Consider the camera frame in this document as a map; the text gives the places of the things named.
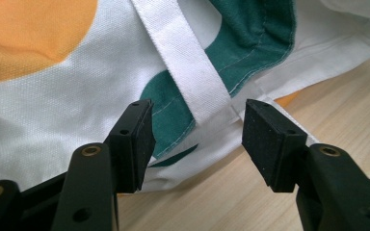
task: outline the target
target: white strap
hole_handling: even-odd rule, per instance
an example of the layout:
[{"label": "white strap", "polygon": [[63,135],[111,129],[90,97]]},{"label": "white strap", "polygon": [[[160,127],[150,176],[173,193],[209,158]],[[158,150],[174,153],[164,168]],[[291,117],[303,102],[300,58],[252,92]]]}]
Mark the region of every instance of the white strap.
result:
[{"label": "white strap", "polygon": [[132,0],[195,121],[201,125],[230,103],[215,67],[176,0]]}]

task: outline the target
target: wooden surface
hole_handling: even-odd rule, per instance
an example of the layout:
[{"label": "wooden surface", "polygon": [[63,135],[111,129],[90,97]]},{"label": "wooden surface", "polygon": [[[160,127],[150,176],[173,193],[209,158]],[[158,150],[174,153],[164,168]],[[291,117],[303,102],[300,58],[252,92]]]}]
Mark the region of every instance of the wooden surface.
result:
[{"label": "wooden surface", "polygon": [[[287,111],[370,177],[370,61],[303,90]],[[302,230],[295,193],[266,187],[243,147],[166,192],[119,199],[121,230]]]}]

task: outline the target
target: green fabric patch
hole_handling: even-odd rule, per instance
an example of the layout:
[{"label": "green fabric patch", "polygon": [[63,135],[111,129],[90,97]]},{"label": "green fabric patch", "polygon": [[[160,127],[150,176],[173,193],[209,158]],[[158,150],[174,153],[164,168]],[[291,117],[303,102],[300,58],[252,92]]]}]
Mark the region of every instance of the green fabric patch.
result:
[{"label": "green fabric patch", "polygon": [[[220,32],[205,49],[229,94],[235,96],[253,74],[282,62],[293,49],[293,1],[211,0],[222,15]],[[195,127],[195,120],[169,72],[156,75],[141,98],[154,102],[153,156],[160,159]]]},{"label": "green fabric patch", "polygon": [[175,164],[176,162],[180,161],[182,158],[186,157],[188,154],[190,154],[191,152],[195,151],[195,149],[198,148],[198,144],[183,151],[183,152],[180,152],[176,155],[173,155],[172,157],[168,158],[167,160],[165,161],[162,161],[158,164],[155,164],[153,166],[150,166],[150,167],[168,167],[168,166],[171,166],[173,164]]}]

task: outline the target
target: light wood grain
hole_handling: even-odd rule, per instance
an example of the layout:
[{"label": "light wood grain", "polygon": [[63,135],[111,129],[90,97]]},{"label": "light wood grain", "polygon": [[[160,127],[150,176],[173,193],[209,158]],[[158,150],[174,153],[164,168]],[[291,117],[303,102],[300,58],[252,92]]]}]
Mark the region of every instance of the light wood grain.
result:
[{"label": "light wood grain", "polygon": [[[370,177],[370,61],[303,90],[287,111]],[[295,193],[272,193],[243,147],[166,192],[119,199],[121,230],[302,230]]]}]

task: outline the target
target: canvas bag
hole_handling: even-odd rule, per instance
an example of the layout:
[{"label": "canvas bag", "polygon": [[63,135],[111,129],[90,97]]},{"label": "canvas bag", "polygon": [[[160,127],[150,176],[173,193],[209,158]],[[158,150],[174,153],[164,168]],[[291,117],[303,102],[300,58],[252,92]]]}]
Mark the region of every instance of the canvas bag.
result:
[{"label": "canvas bag", "polygon": [[[65,29],[44,49],[0,40],[0,179],[21,189],[64,172],[75,148],[103,141],[125,107],[140,98],[155,103],[157,139],[144,189],[169,189],[240,145],[246,98],[272,101],[370,58],[370,20],[333,12],[318,0],[56,3],[65,15],[85,16],[73,19],[86,25],[73,32],[80,37],[63,45],[60,40],[72,37],[67,21],[53,18],[49,32]],[[162,31],[173,25],[173,31],[161,36],[152,25]],[[175,37],[176,25],[184,25],[184,40]],[[30,35],[31,41],[43,38]],[[189,39],[198,55],[181,57]],[[164,51],[165,42],[174,49]],[[205,64],[172,64],[172,54]],[[197,78],[192,85],[183,79],[189,73],[180,77],[195,69],[207,71],[211,82]]]}]

